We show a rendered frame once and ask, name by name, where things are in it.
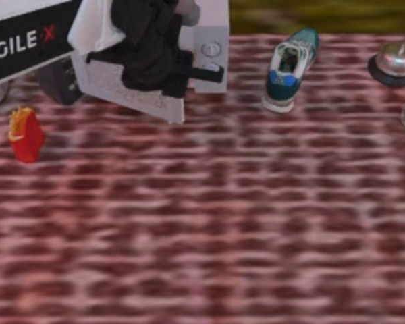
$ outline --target grass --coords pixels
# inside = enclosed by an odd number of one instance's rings
[[[405,0],[229,0],[233,34],[405,34]]]

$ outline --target white machine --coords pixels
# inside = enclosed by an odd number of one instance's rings
[[[104,6],[111,2],[93,1]],[[189,82],[186,81],[186,84],[196,93],[224,93],[227,90],[230,41],[228,0],[179,0],[177,10],[183,10],[183,3],[185,7],[186,3],[193,1],[198,6],[198,17],[185,17],[185,21],[194,21],[187,23],[192,26],[181,27],[178,42],[181,50],[193,54],[192,68],[200,71],[194,71],[196,77],[192,77],[192,72],[188,74]],[[0,0],[0,91],[3,92],[4,84],[9,80],[40,69],[43,71],[40,82],[47,83],[47,88],[62,87],[67,91],[76,91],[74,98],[79,96],[80,90],[170,123],[182,123],[182,96],[165,95],[162,90],[141,91],[124,86],[121,78],[123,65],[99,59],[89,61],[90,55],[74,50],[69,36],[76,25],[81,26],[81,20],[78,20],[81,3],[84,4],[84,0]],[[69,57],[72,64],[66,67],[59,64]],[[222,71],[223,75],[221,79],[212,81],[204,79],[204,71]],[[55,99],[48,90],[45,92]]]

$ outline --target bell base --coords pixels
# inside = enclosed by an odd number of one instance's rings
[[[369,73],[374,79],[376,79],[376,81],[384,84],[385,86],[393,86],[396,88],[405,86],[405,76],[390,76],[389,74],[382,72],[377,66],[376,58],[376,55],[372,56],[367,65]]]

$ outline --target sneaker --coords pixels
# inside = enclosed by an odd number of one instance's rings
[[[318,45],[317,31],[305,28],[276,46],[265,83],[264,108],[276,113],[291,111],[304,73],[317,56]]]

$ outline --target red brick surface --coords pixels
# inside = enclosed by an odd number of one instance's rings
[[[282,37],[234,37],[229,92],[186,123],[33,76],[0,107],[0,324],[405,324],[405,88],[367,59],[401,36],[323,36],[289,115],[263,111]],[[7,143],[38,109],[39,163]]]

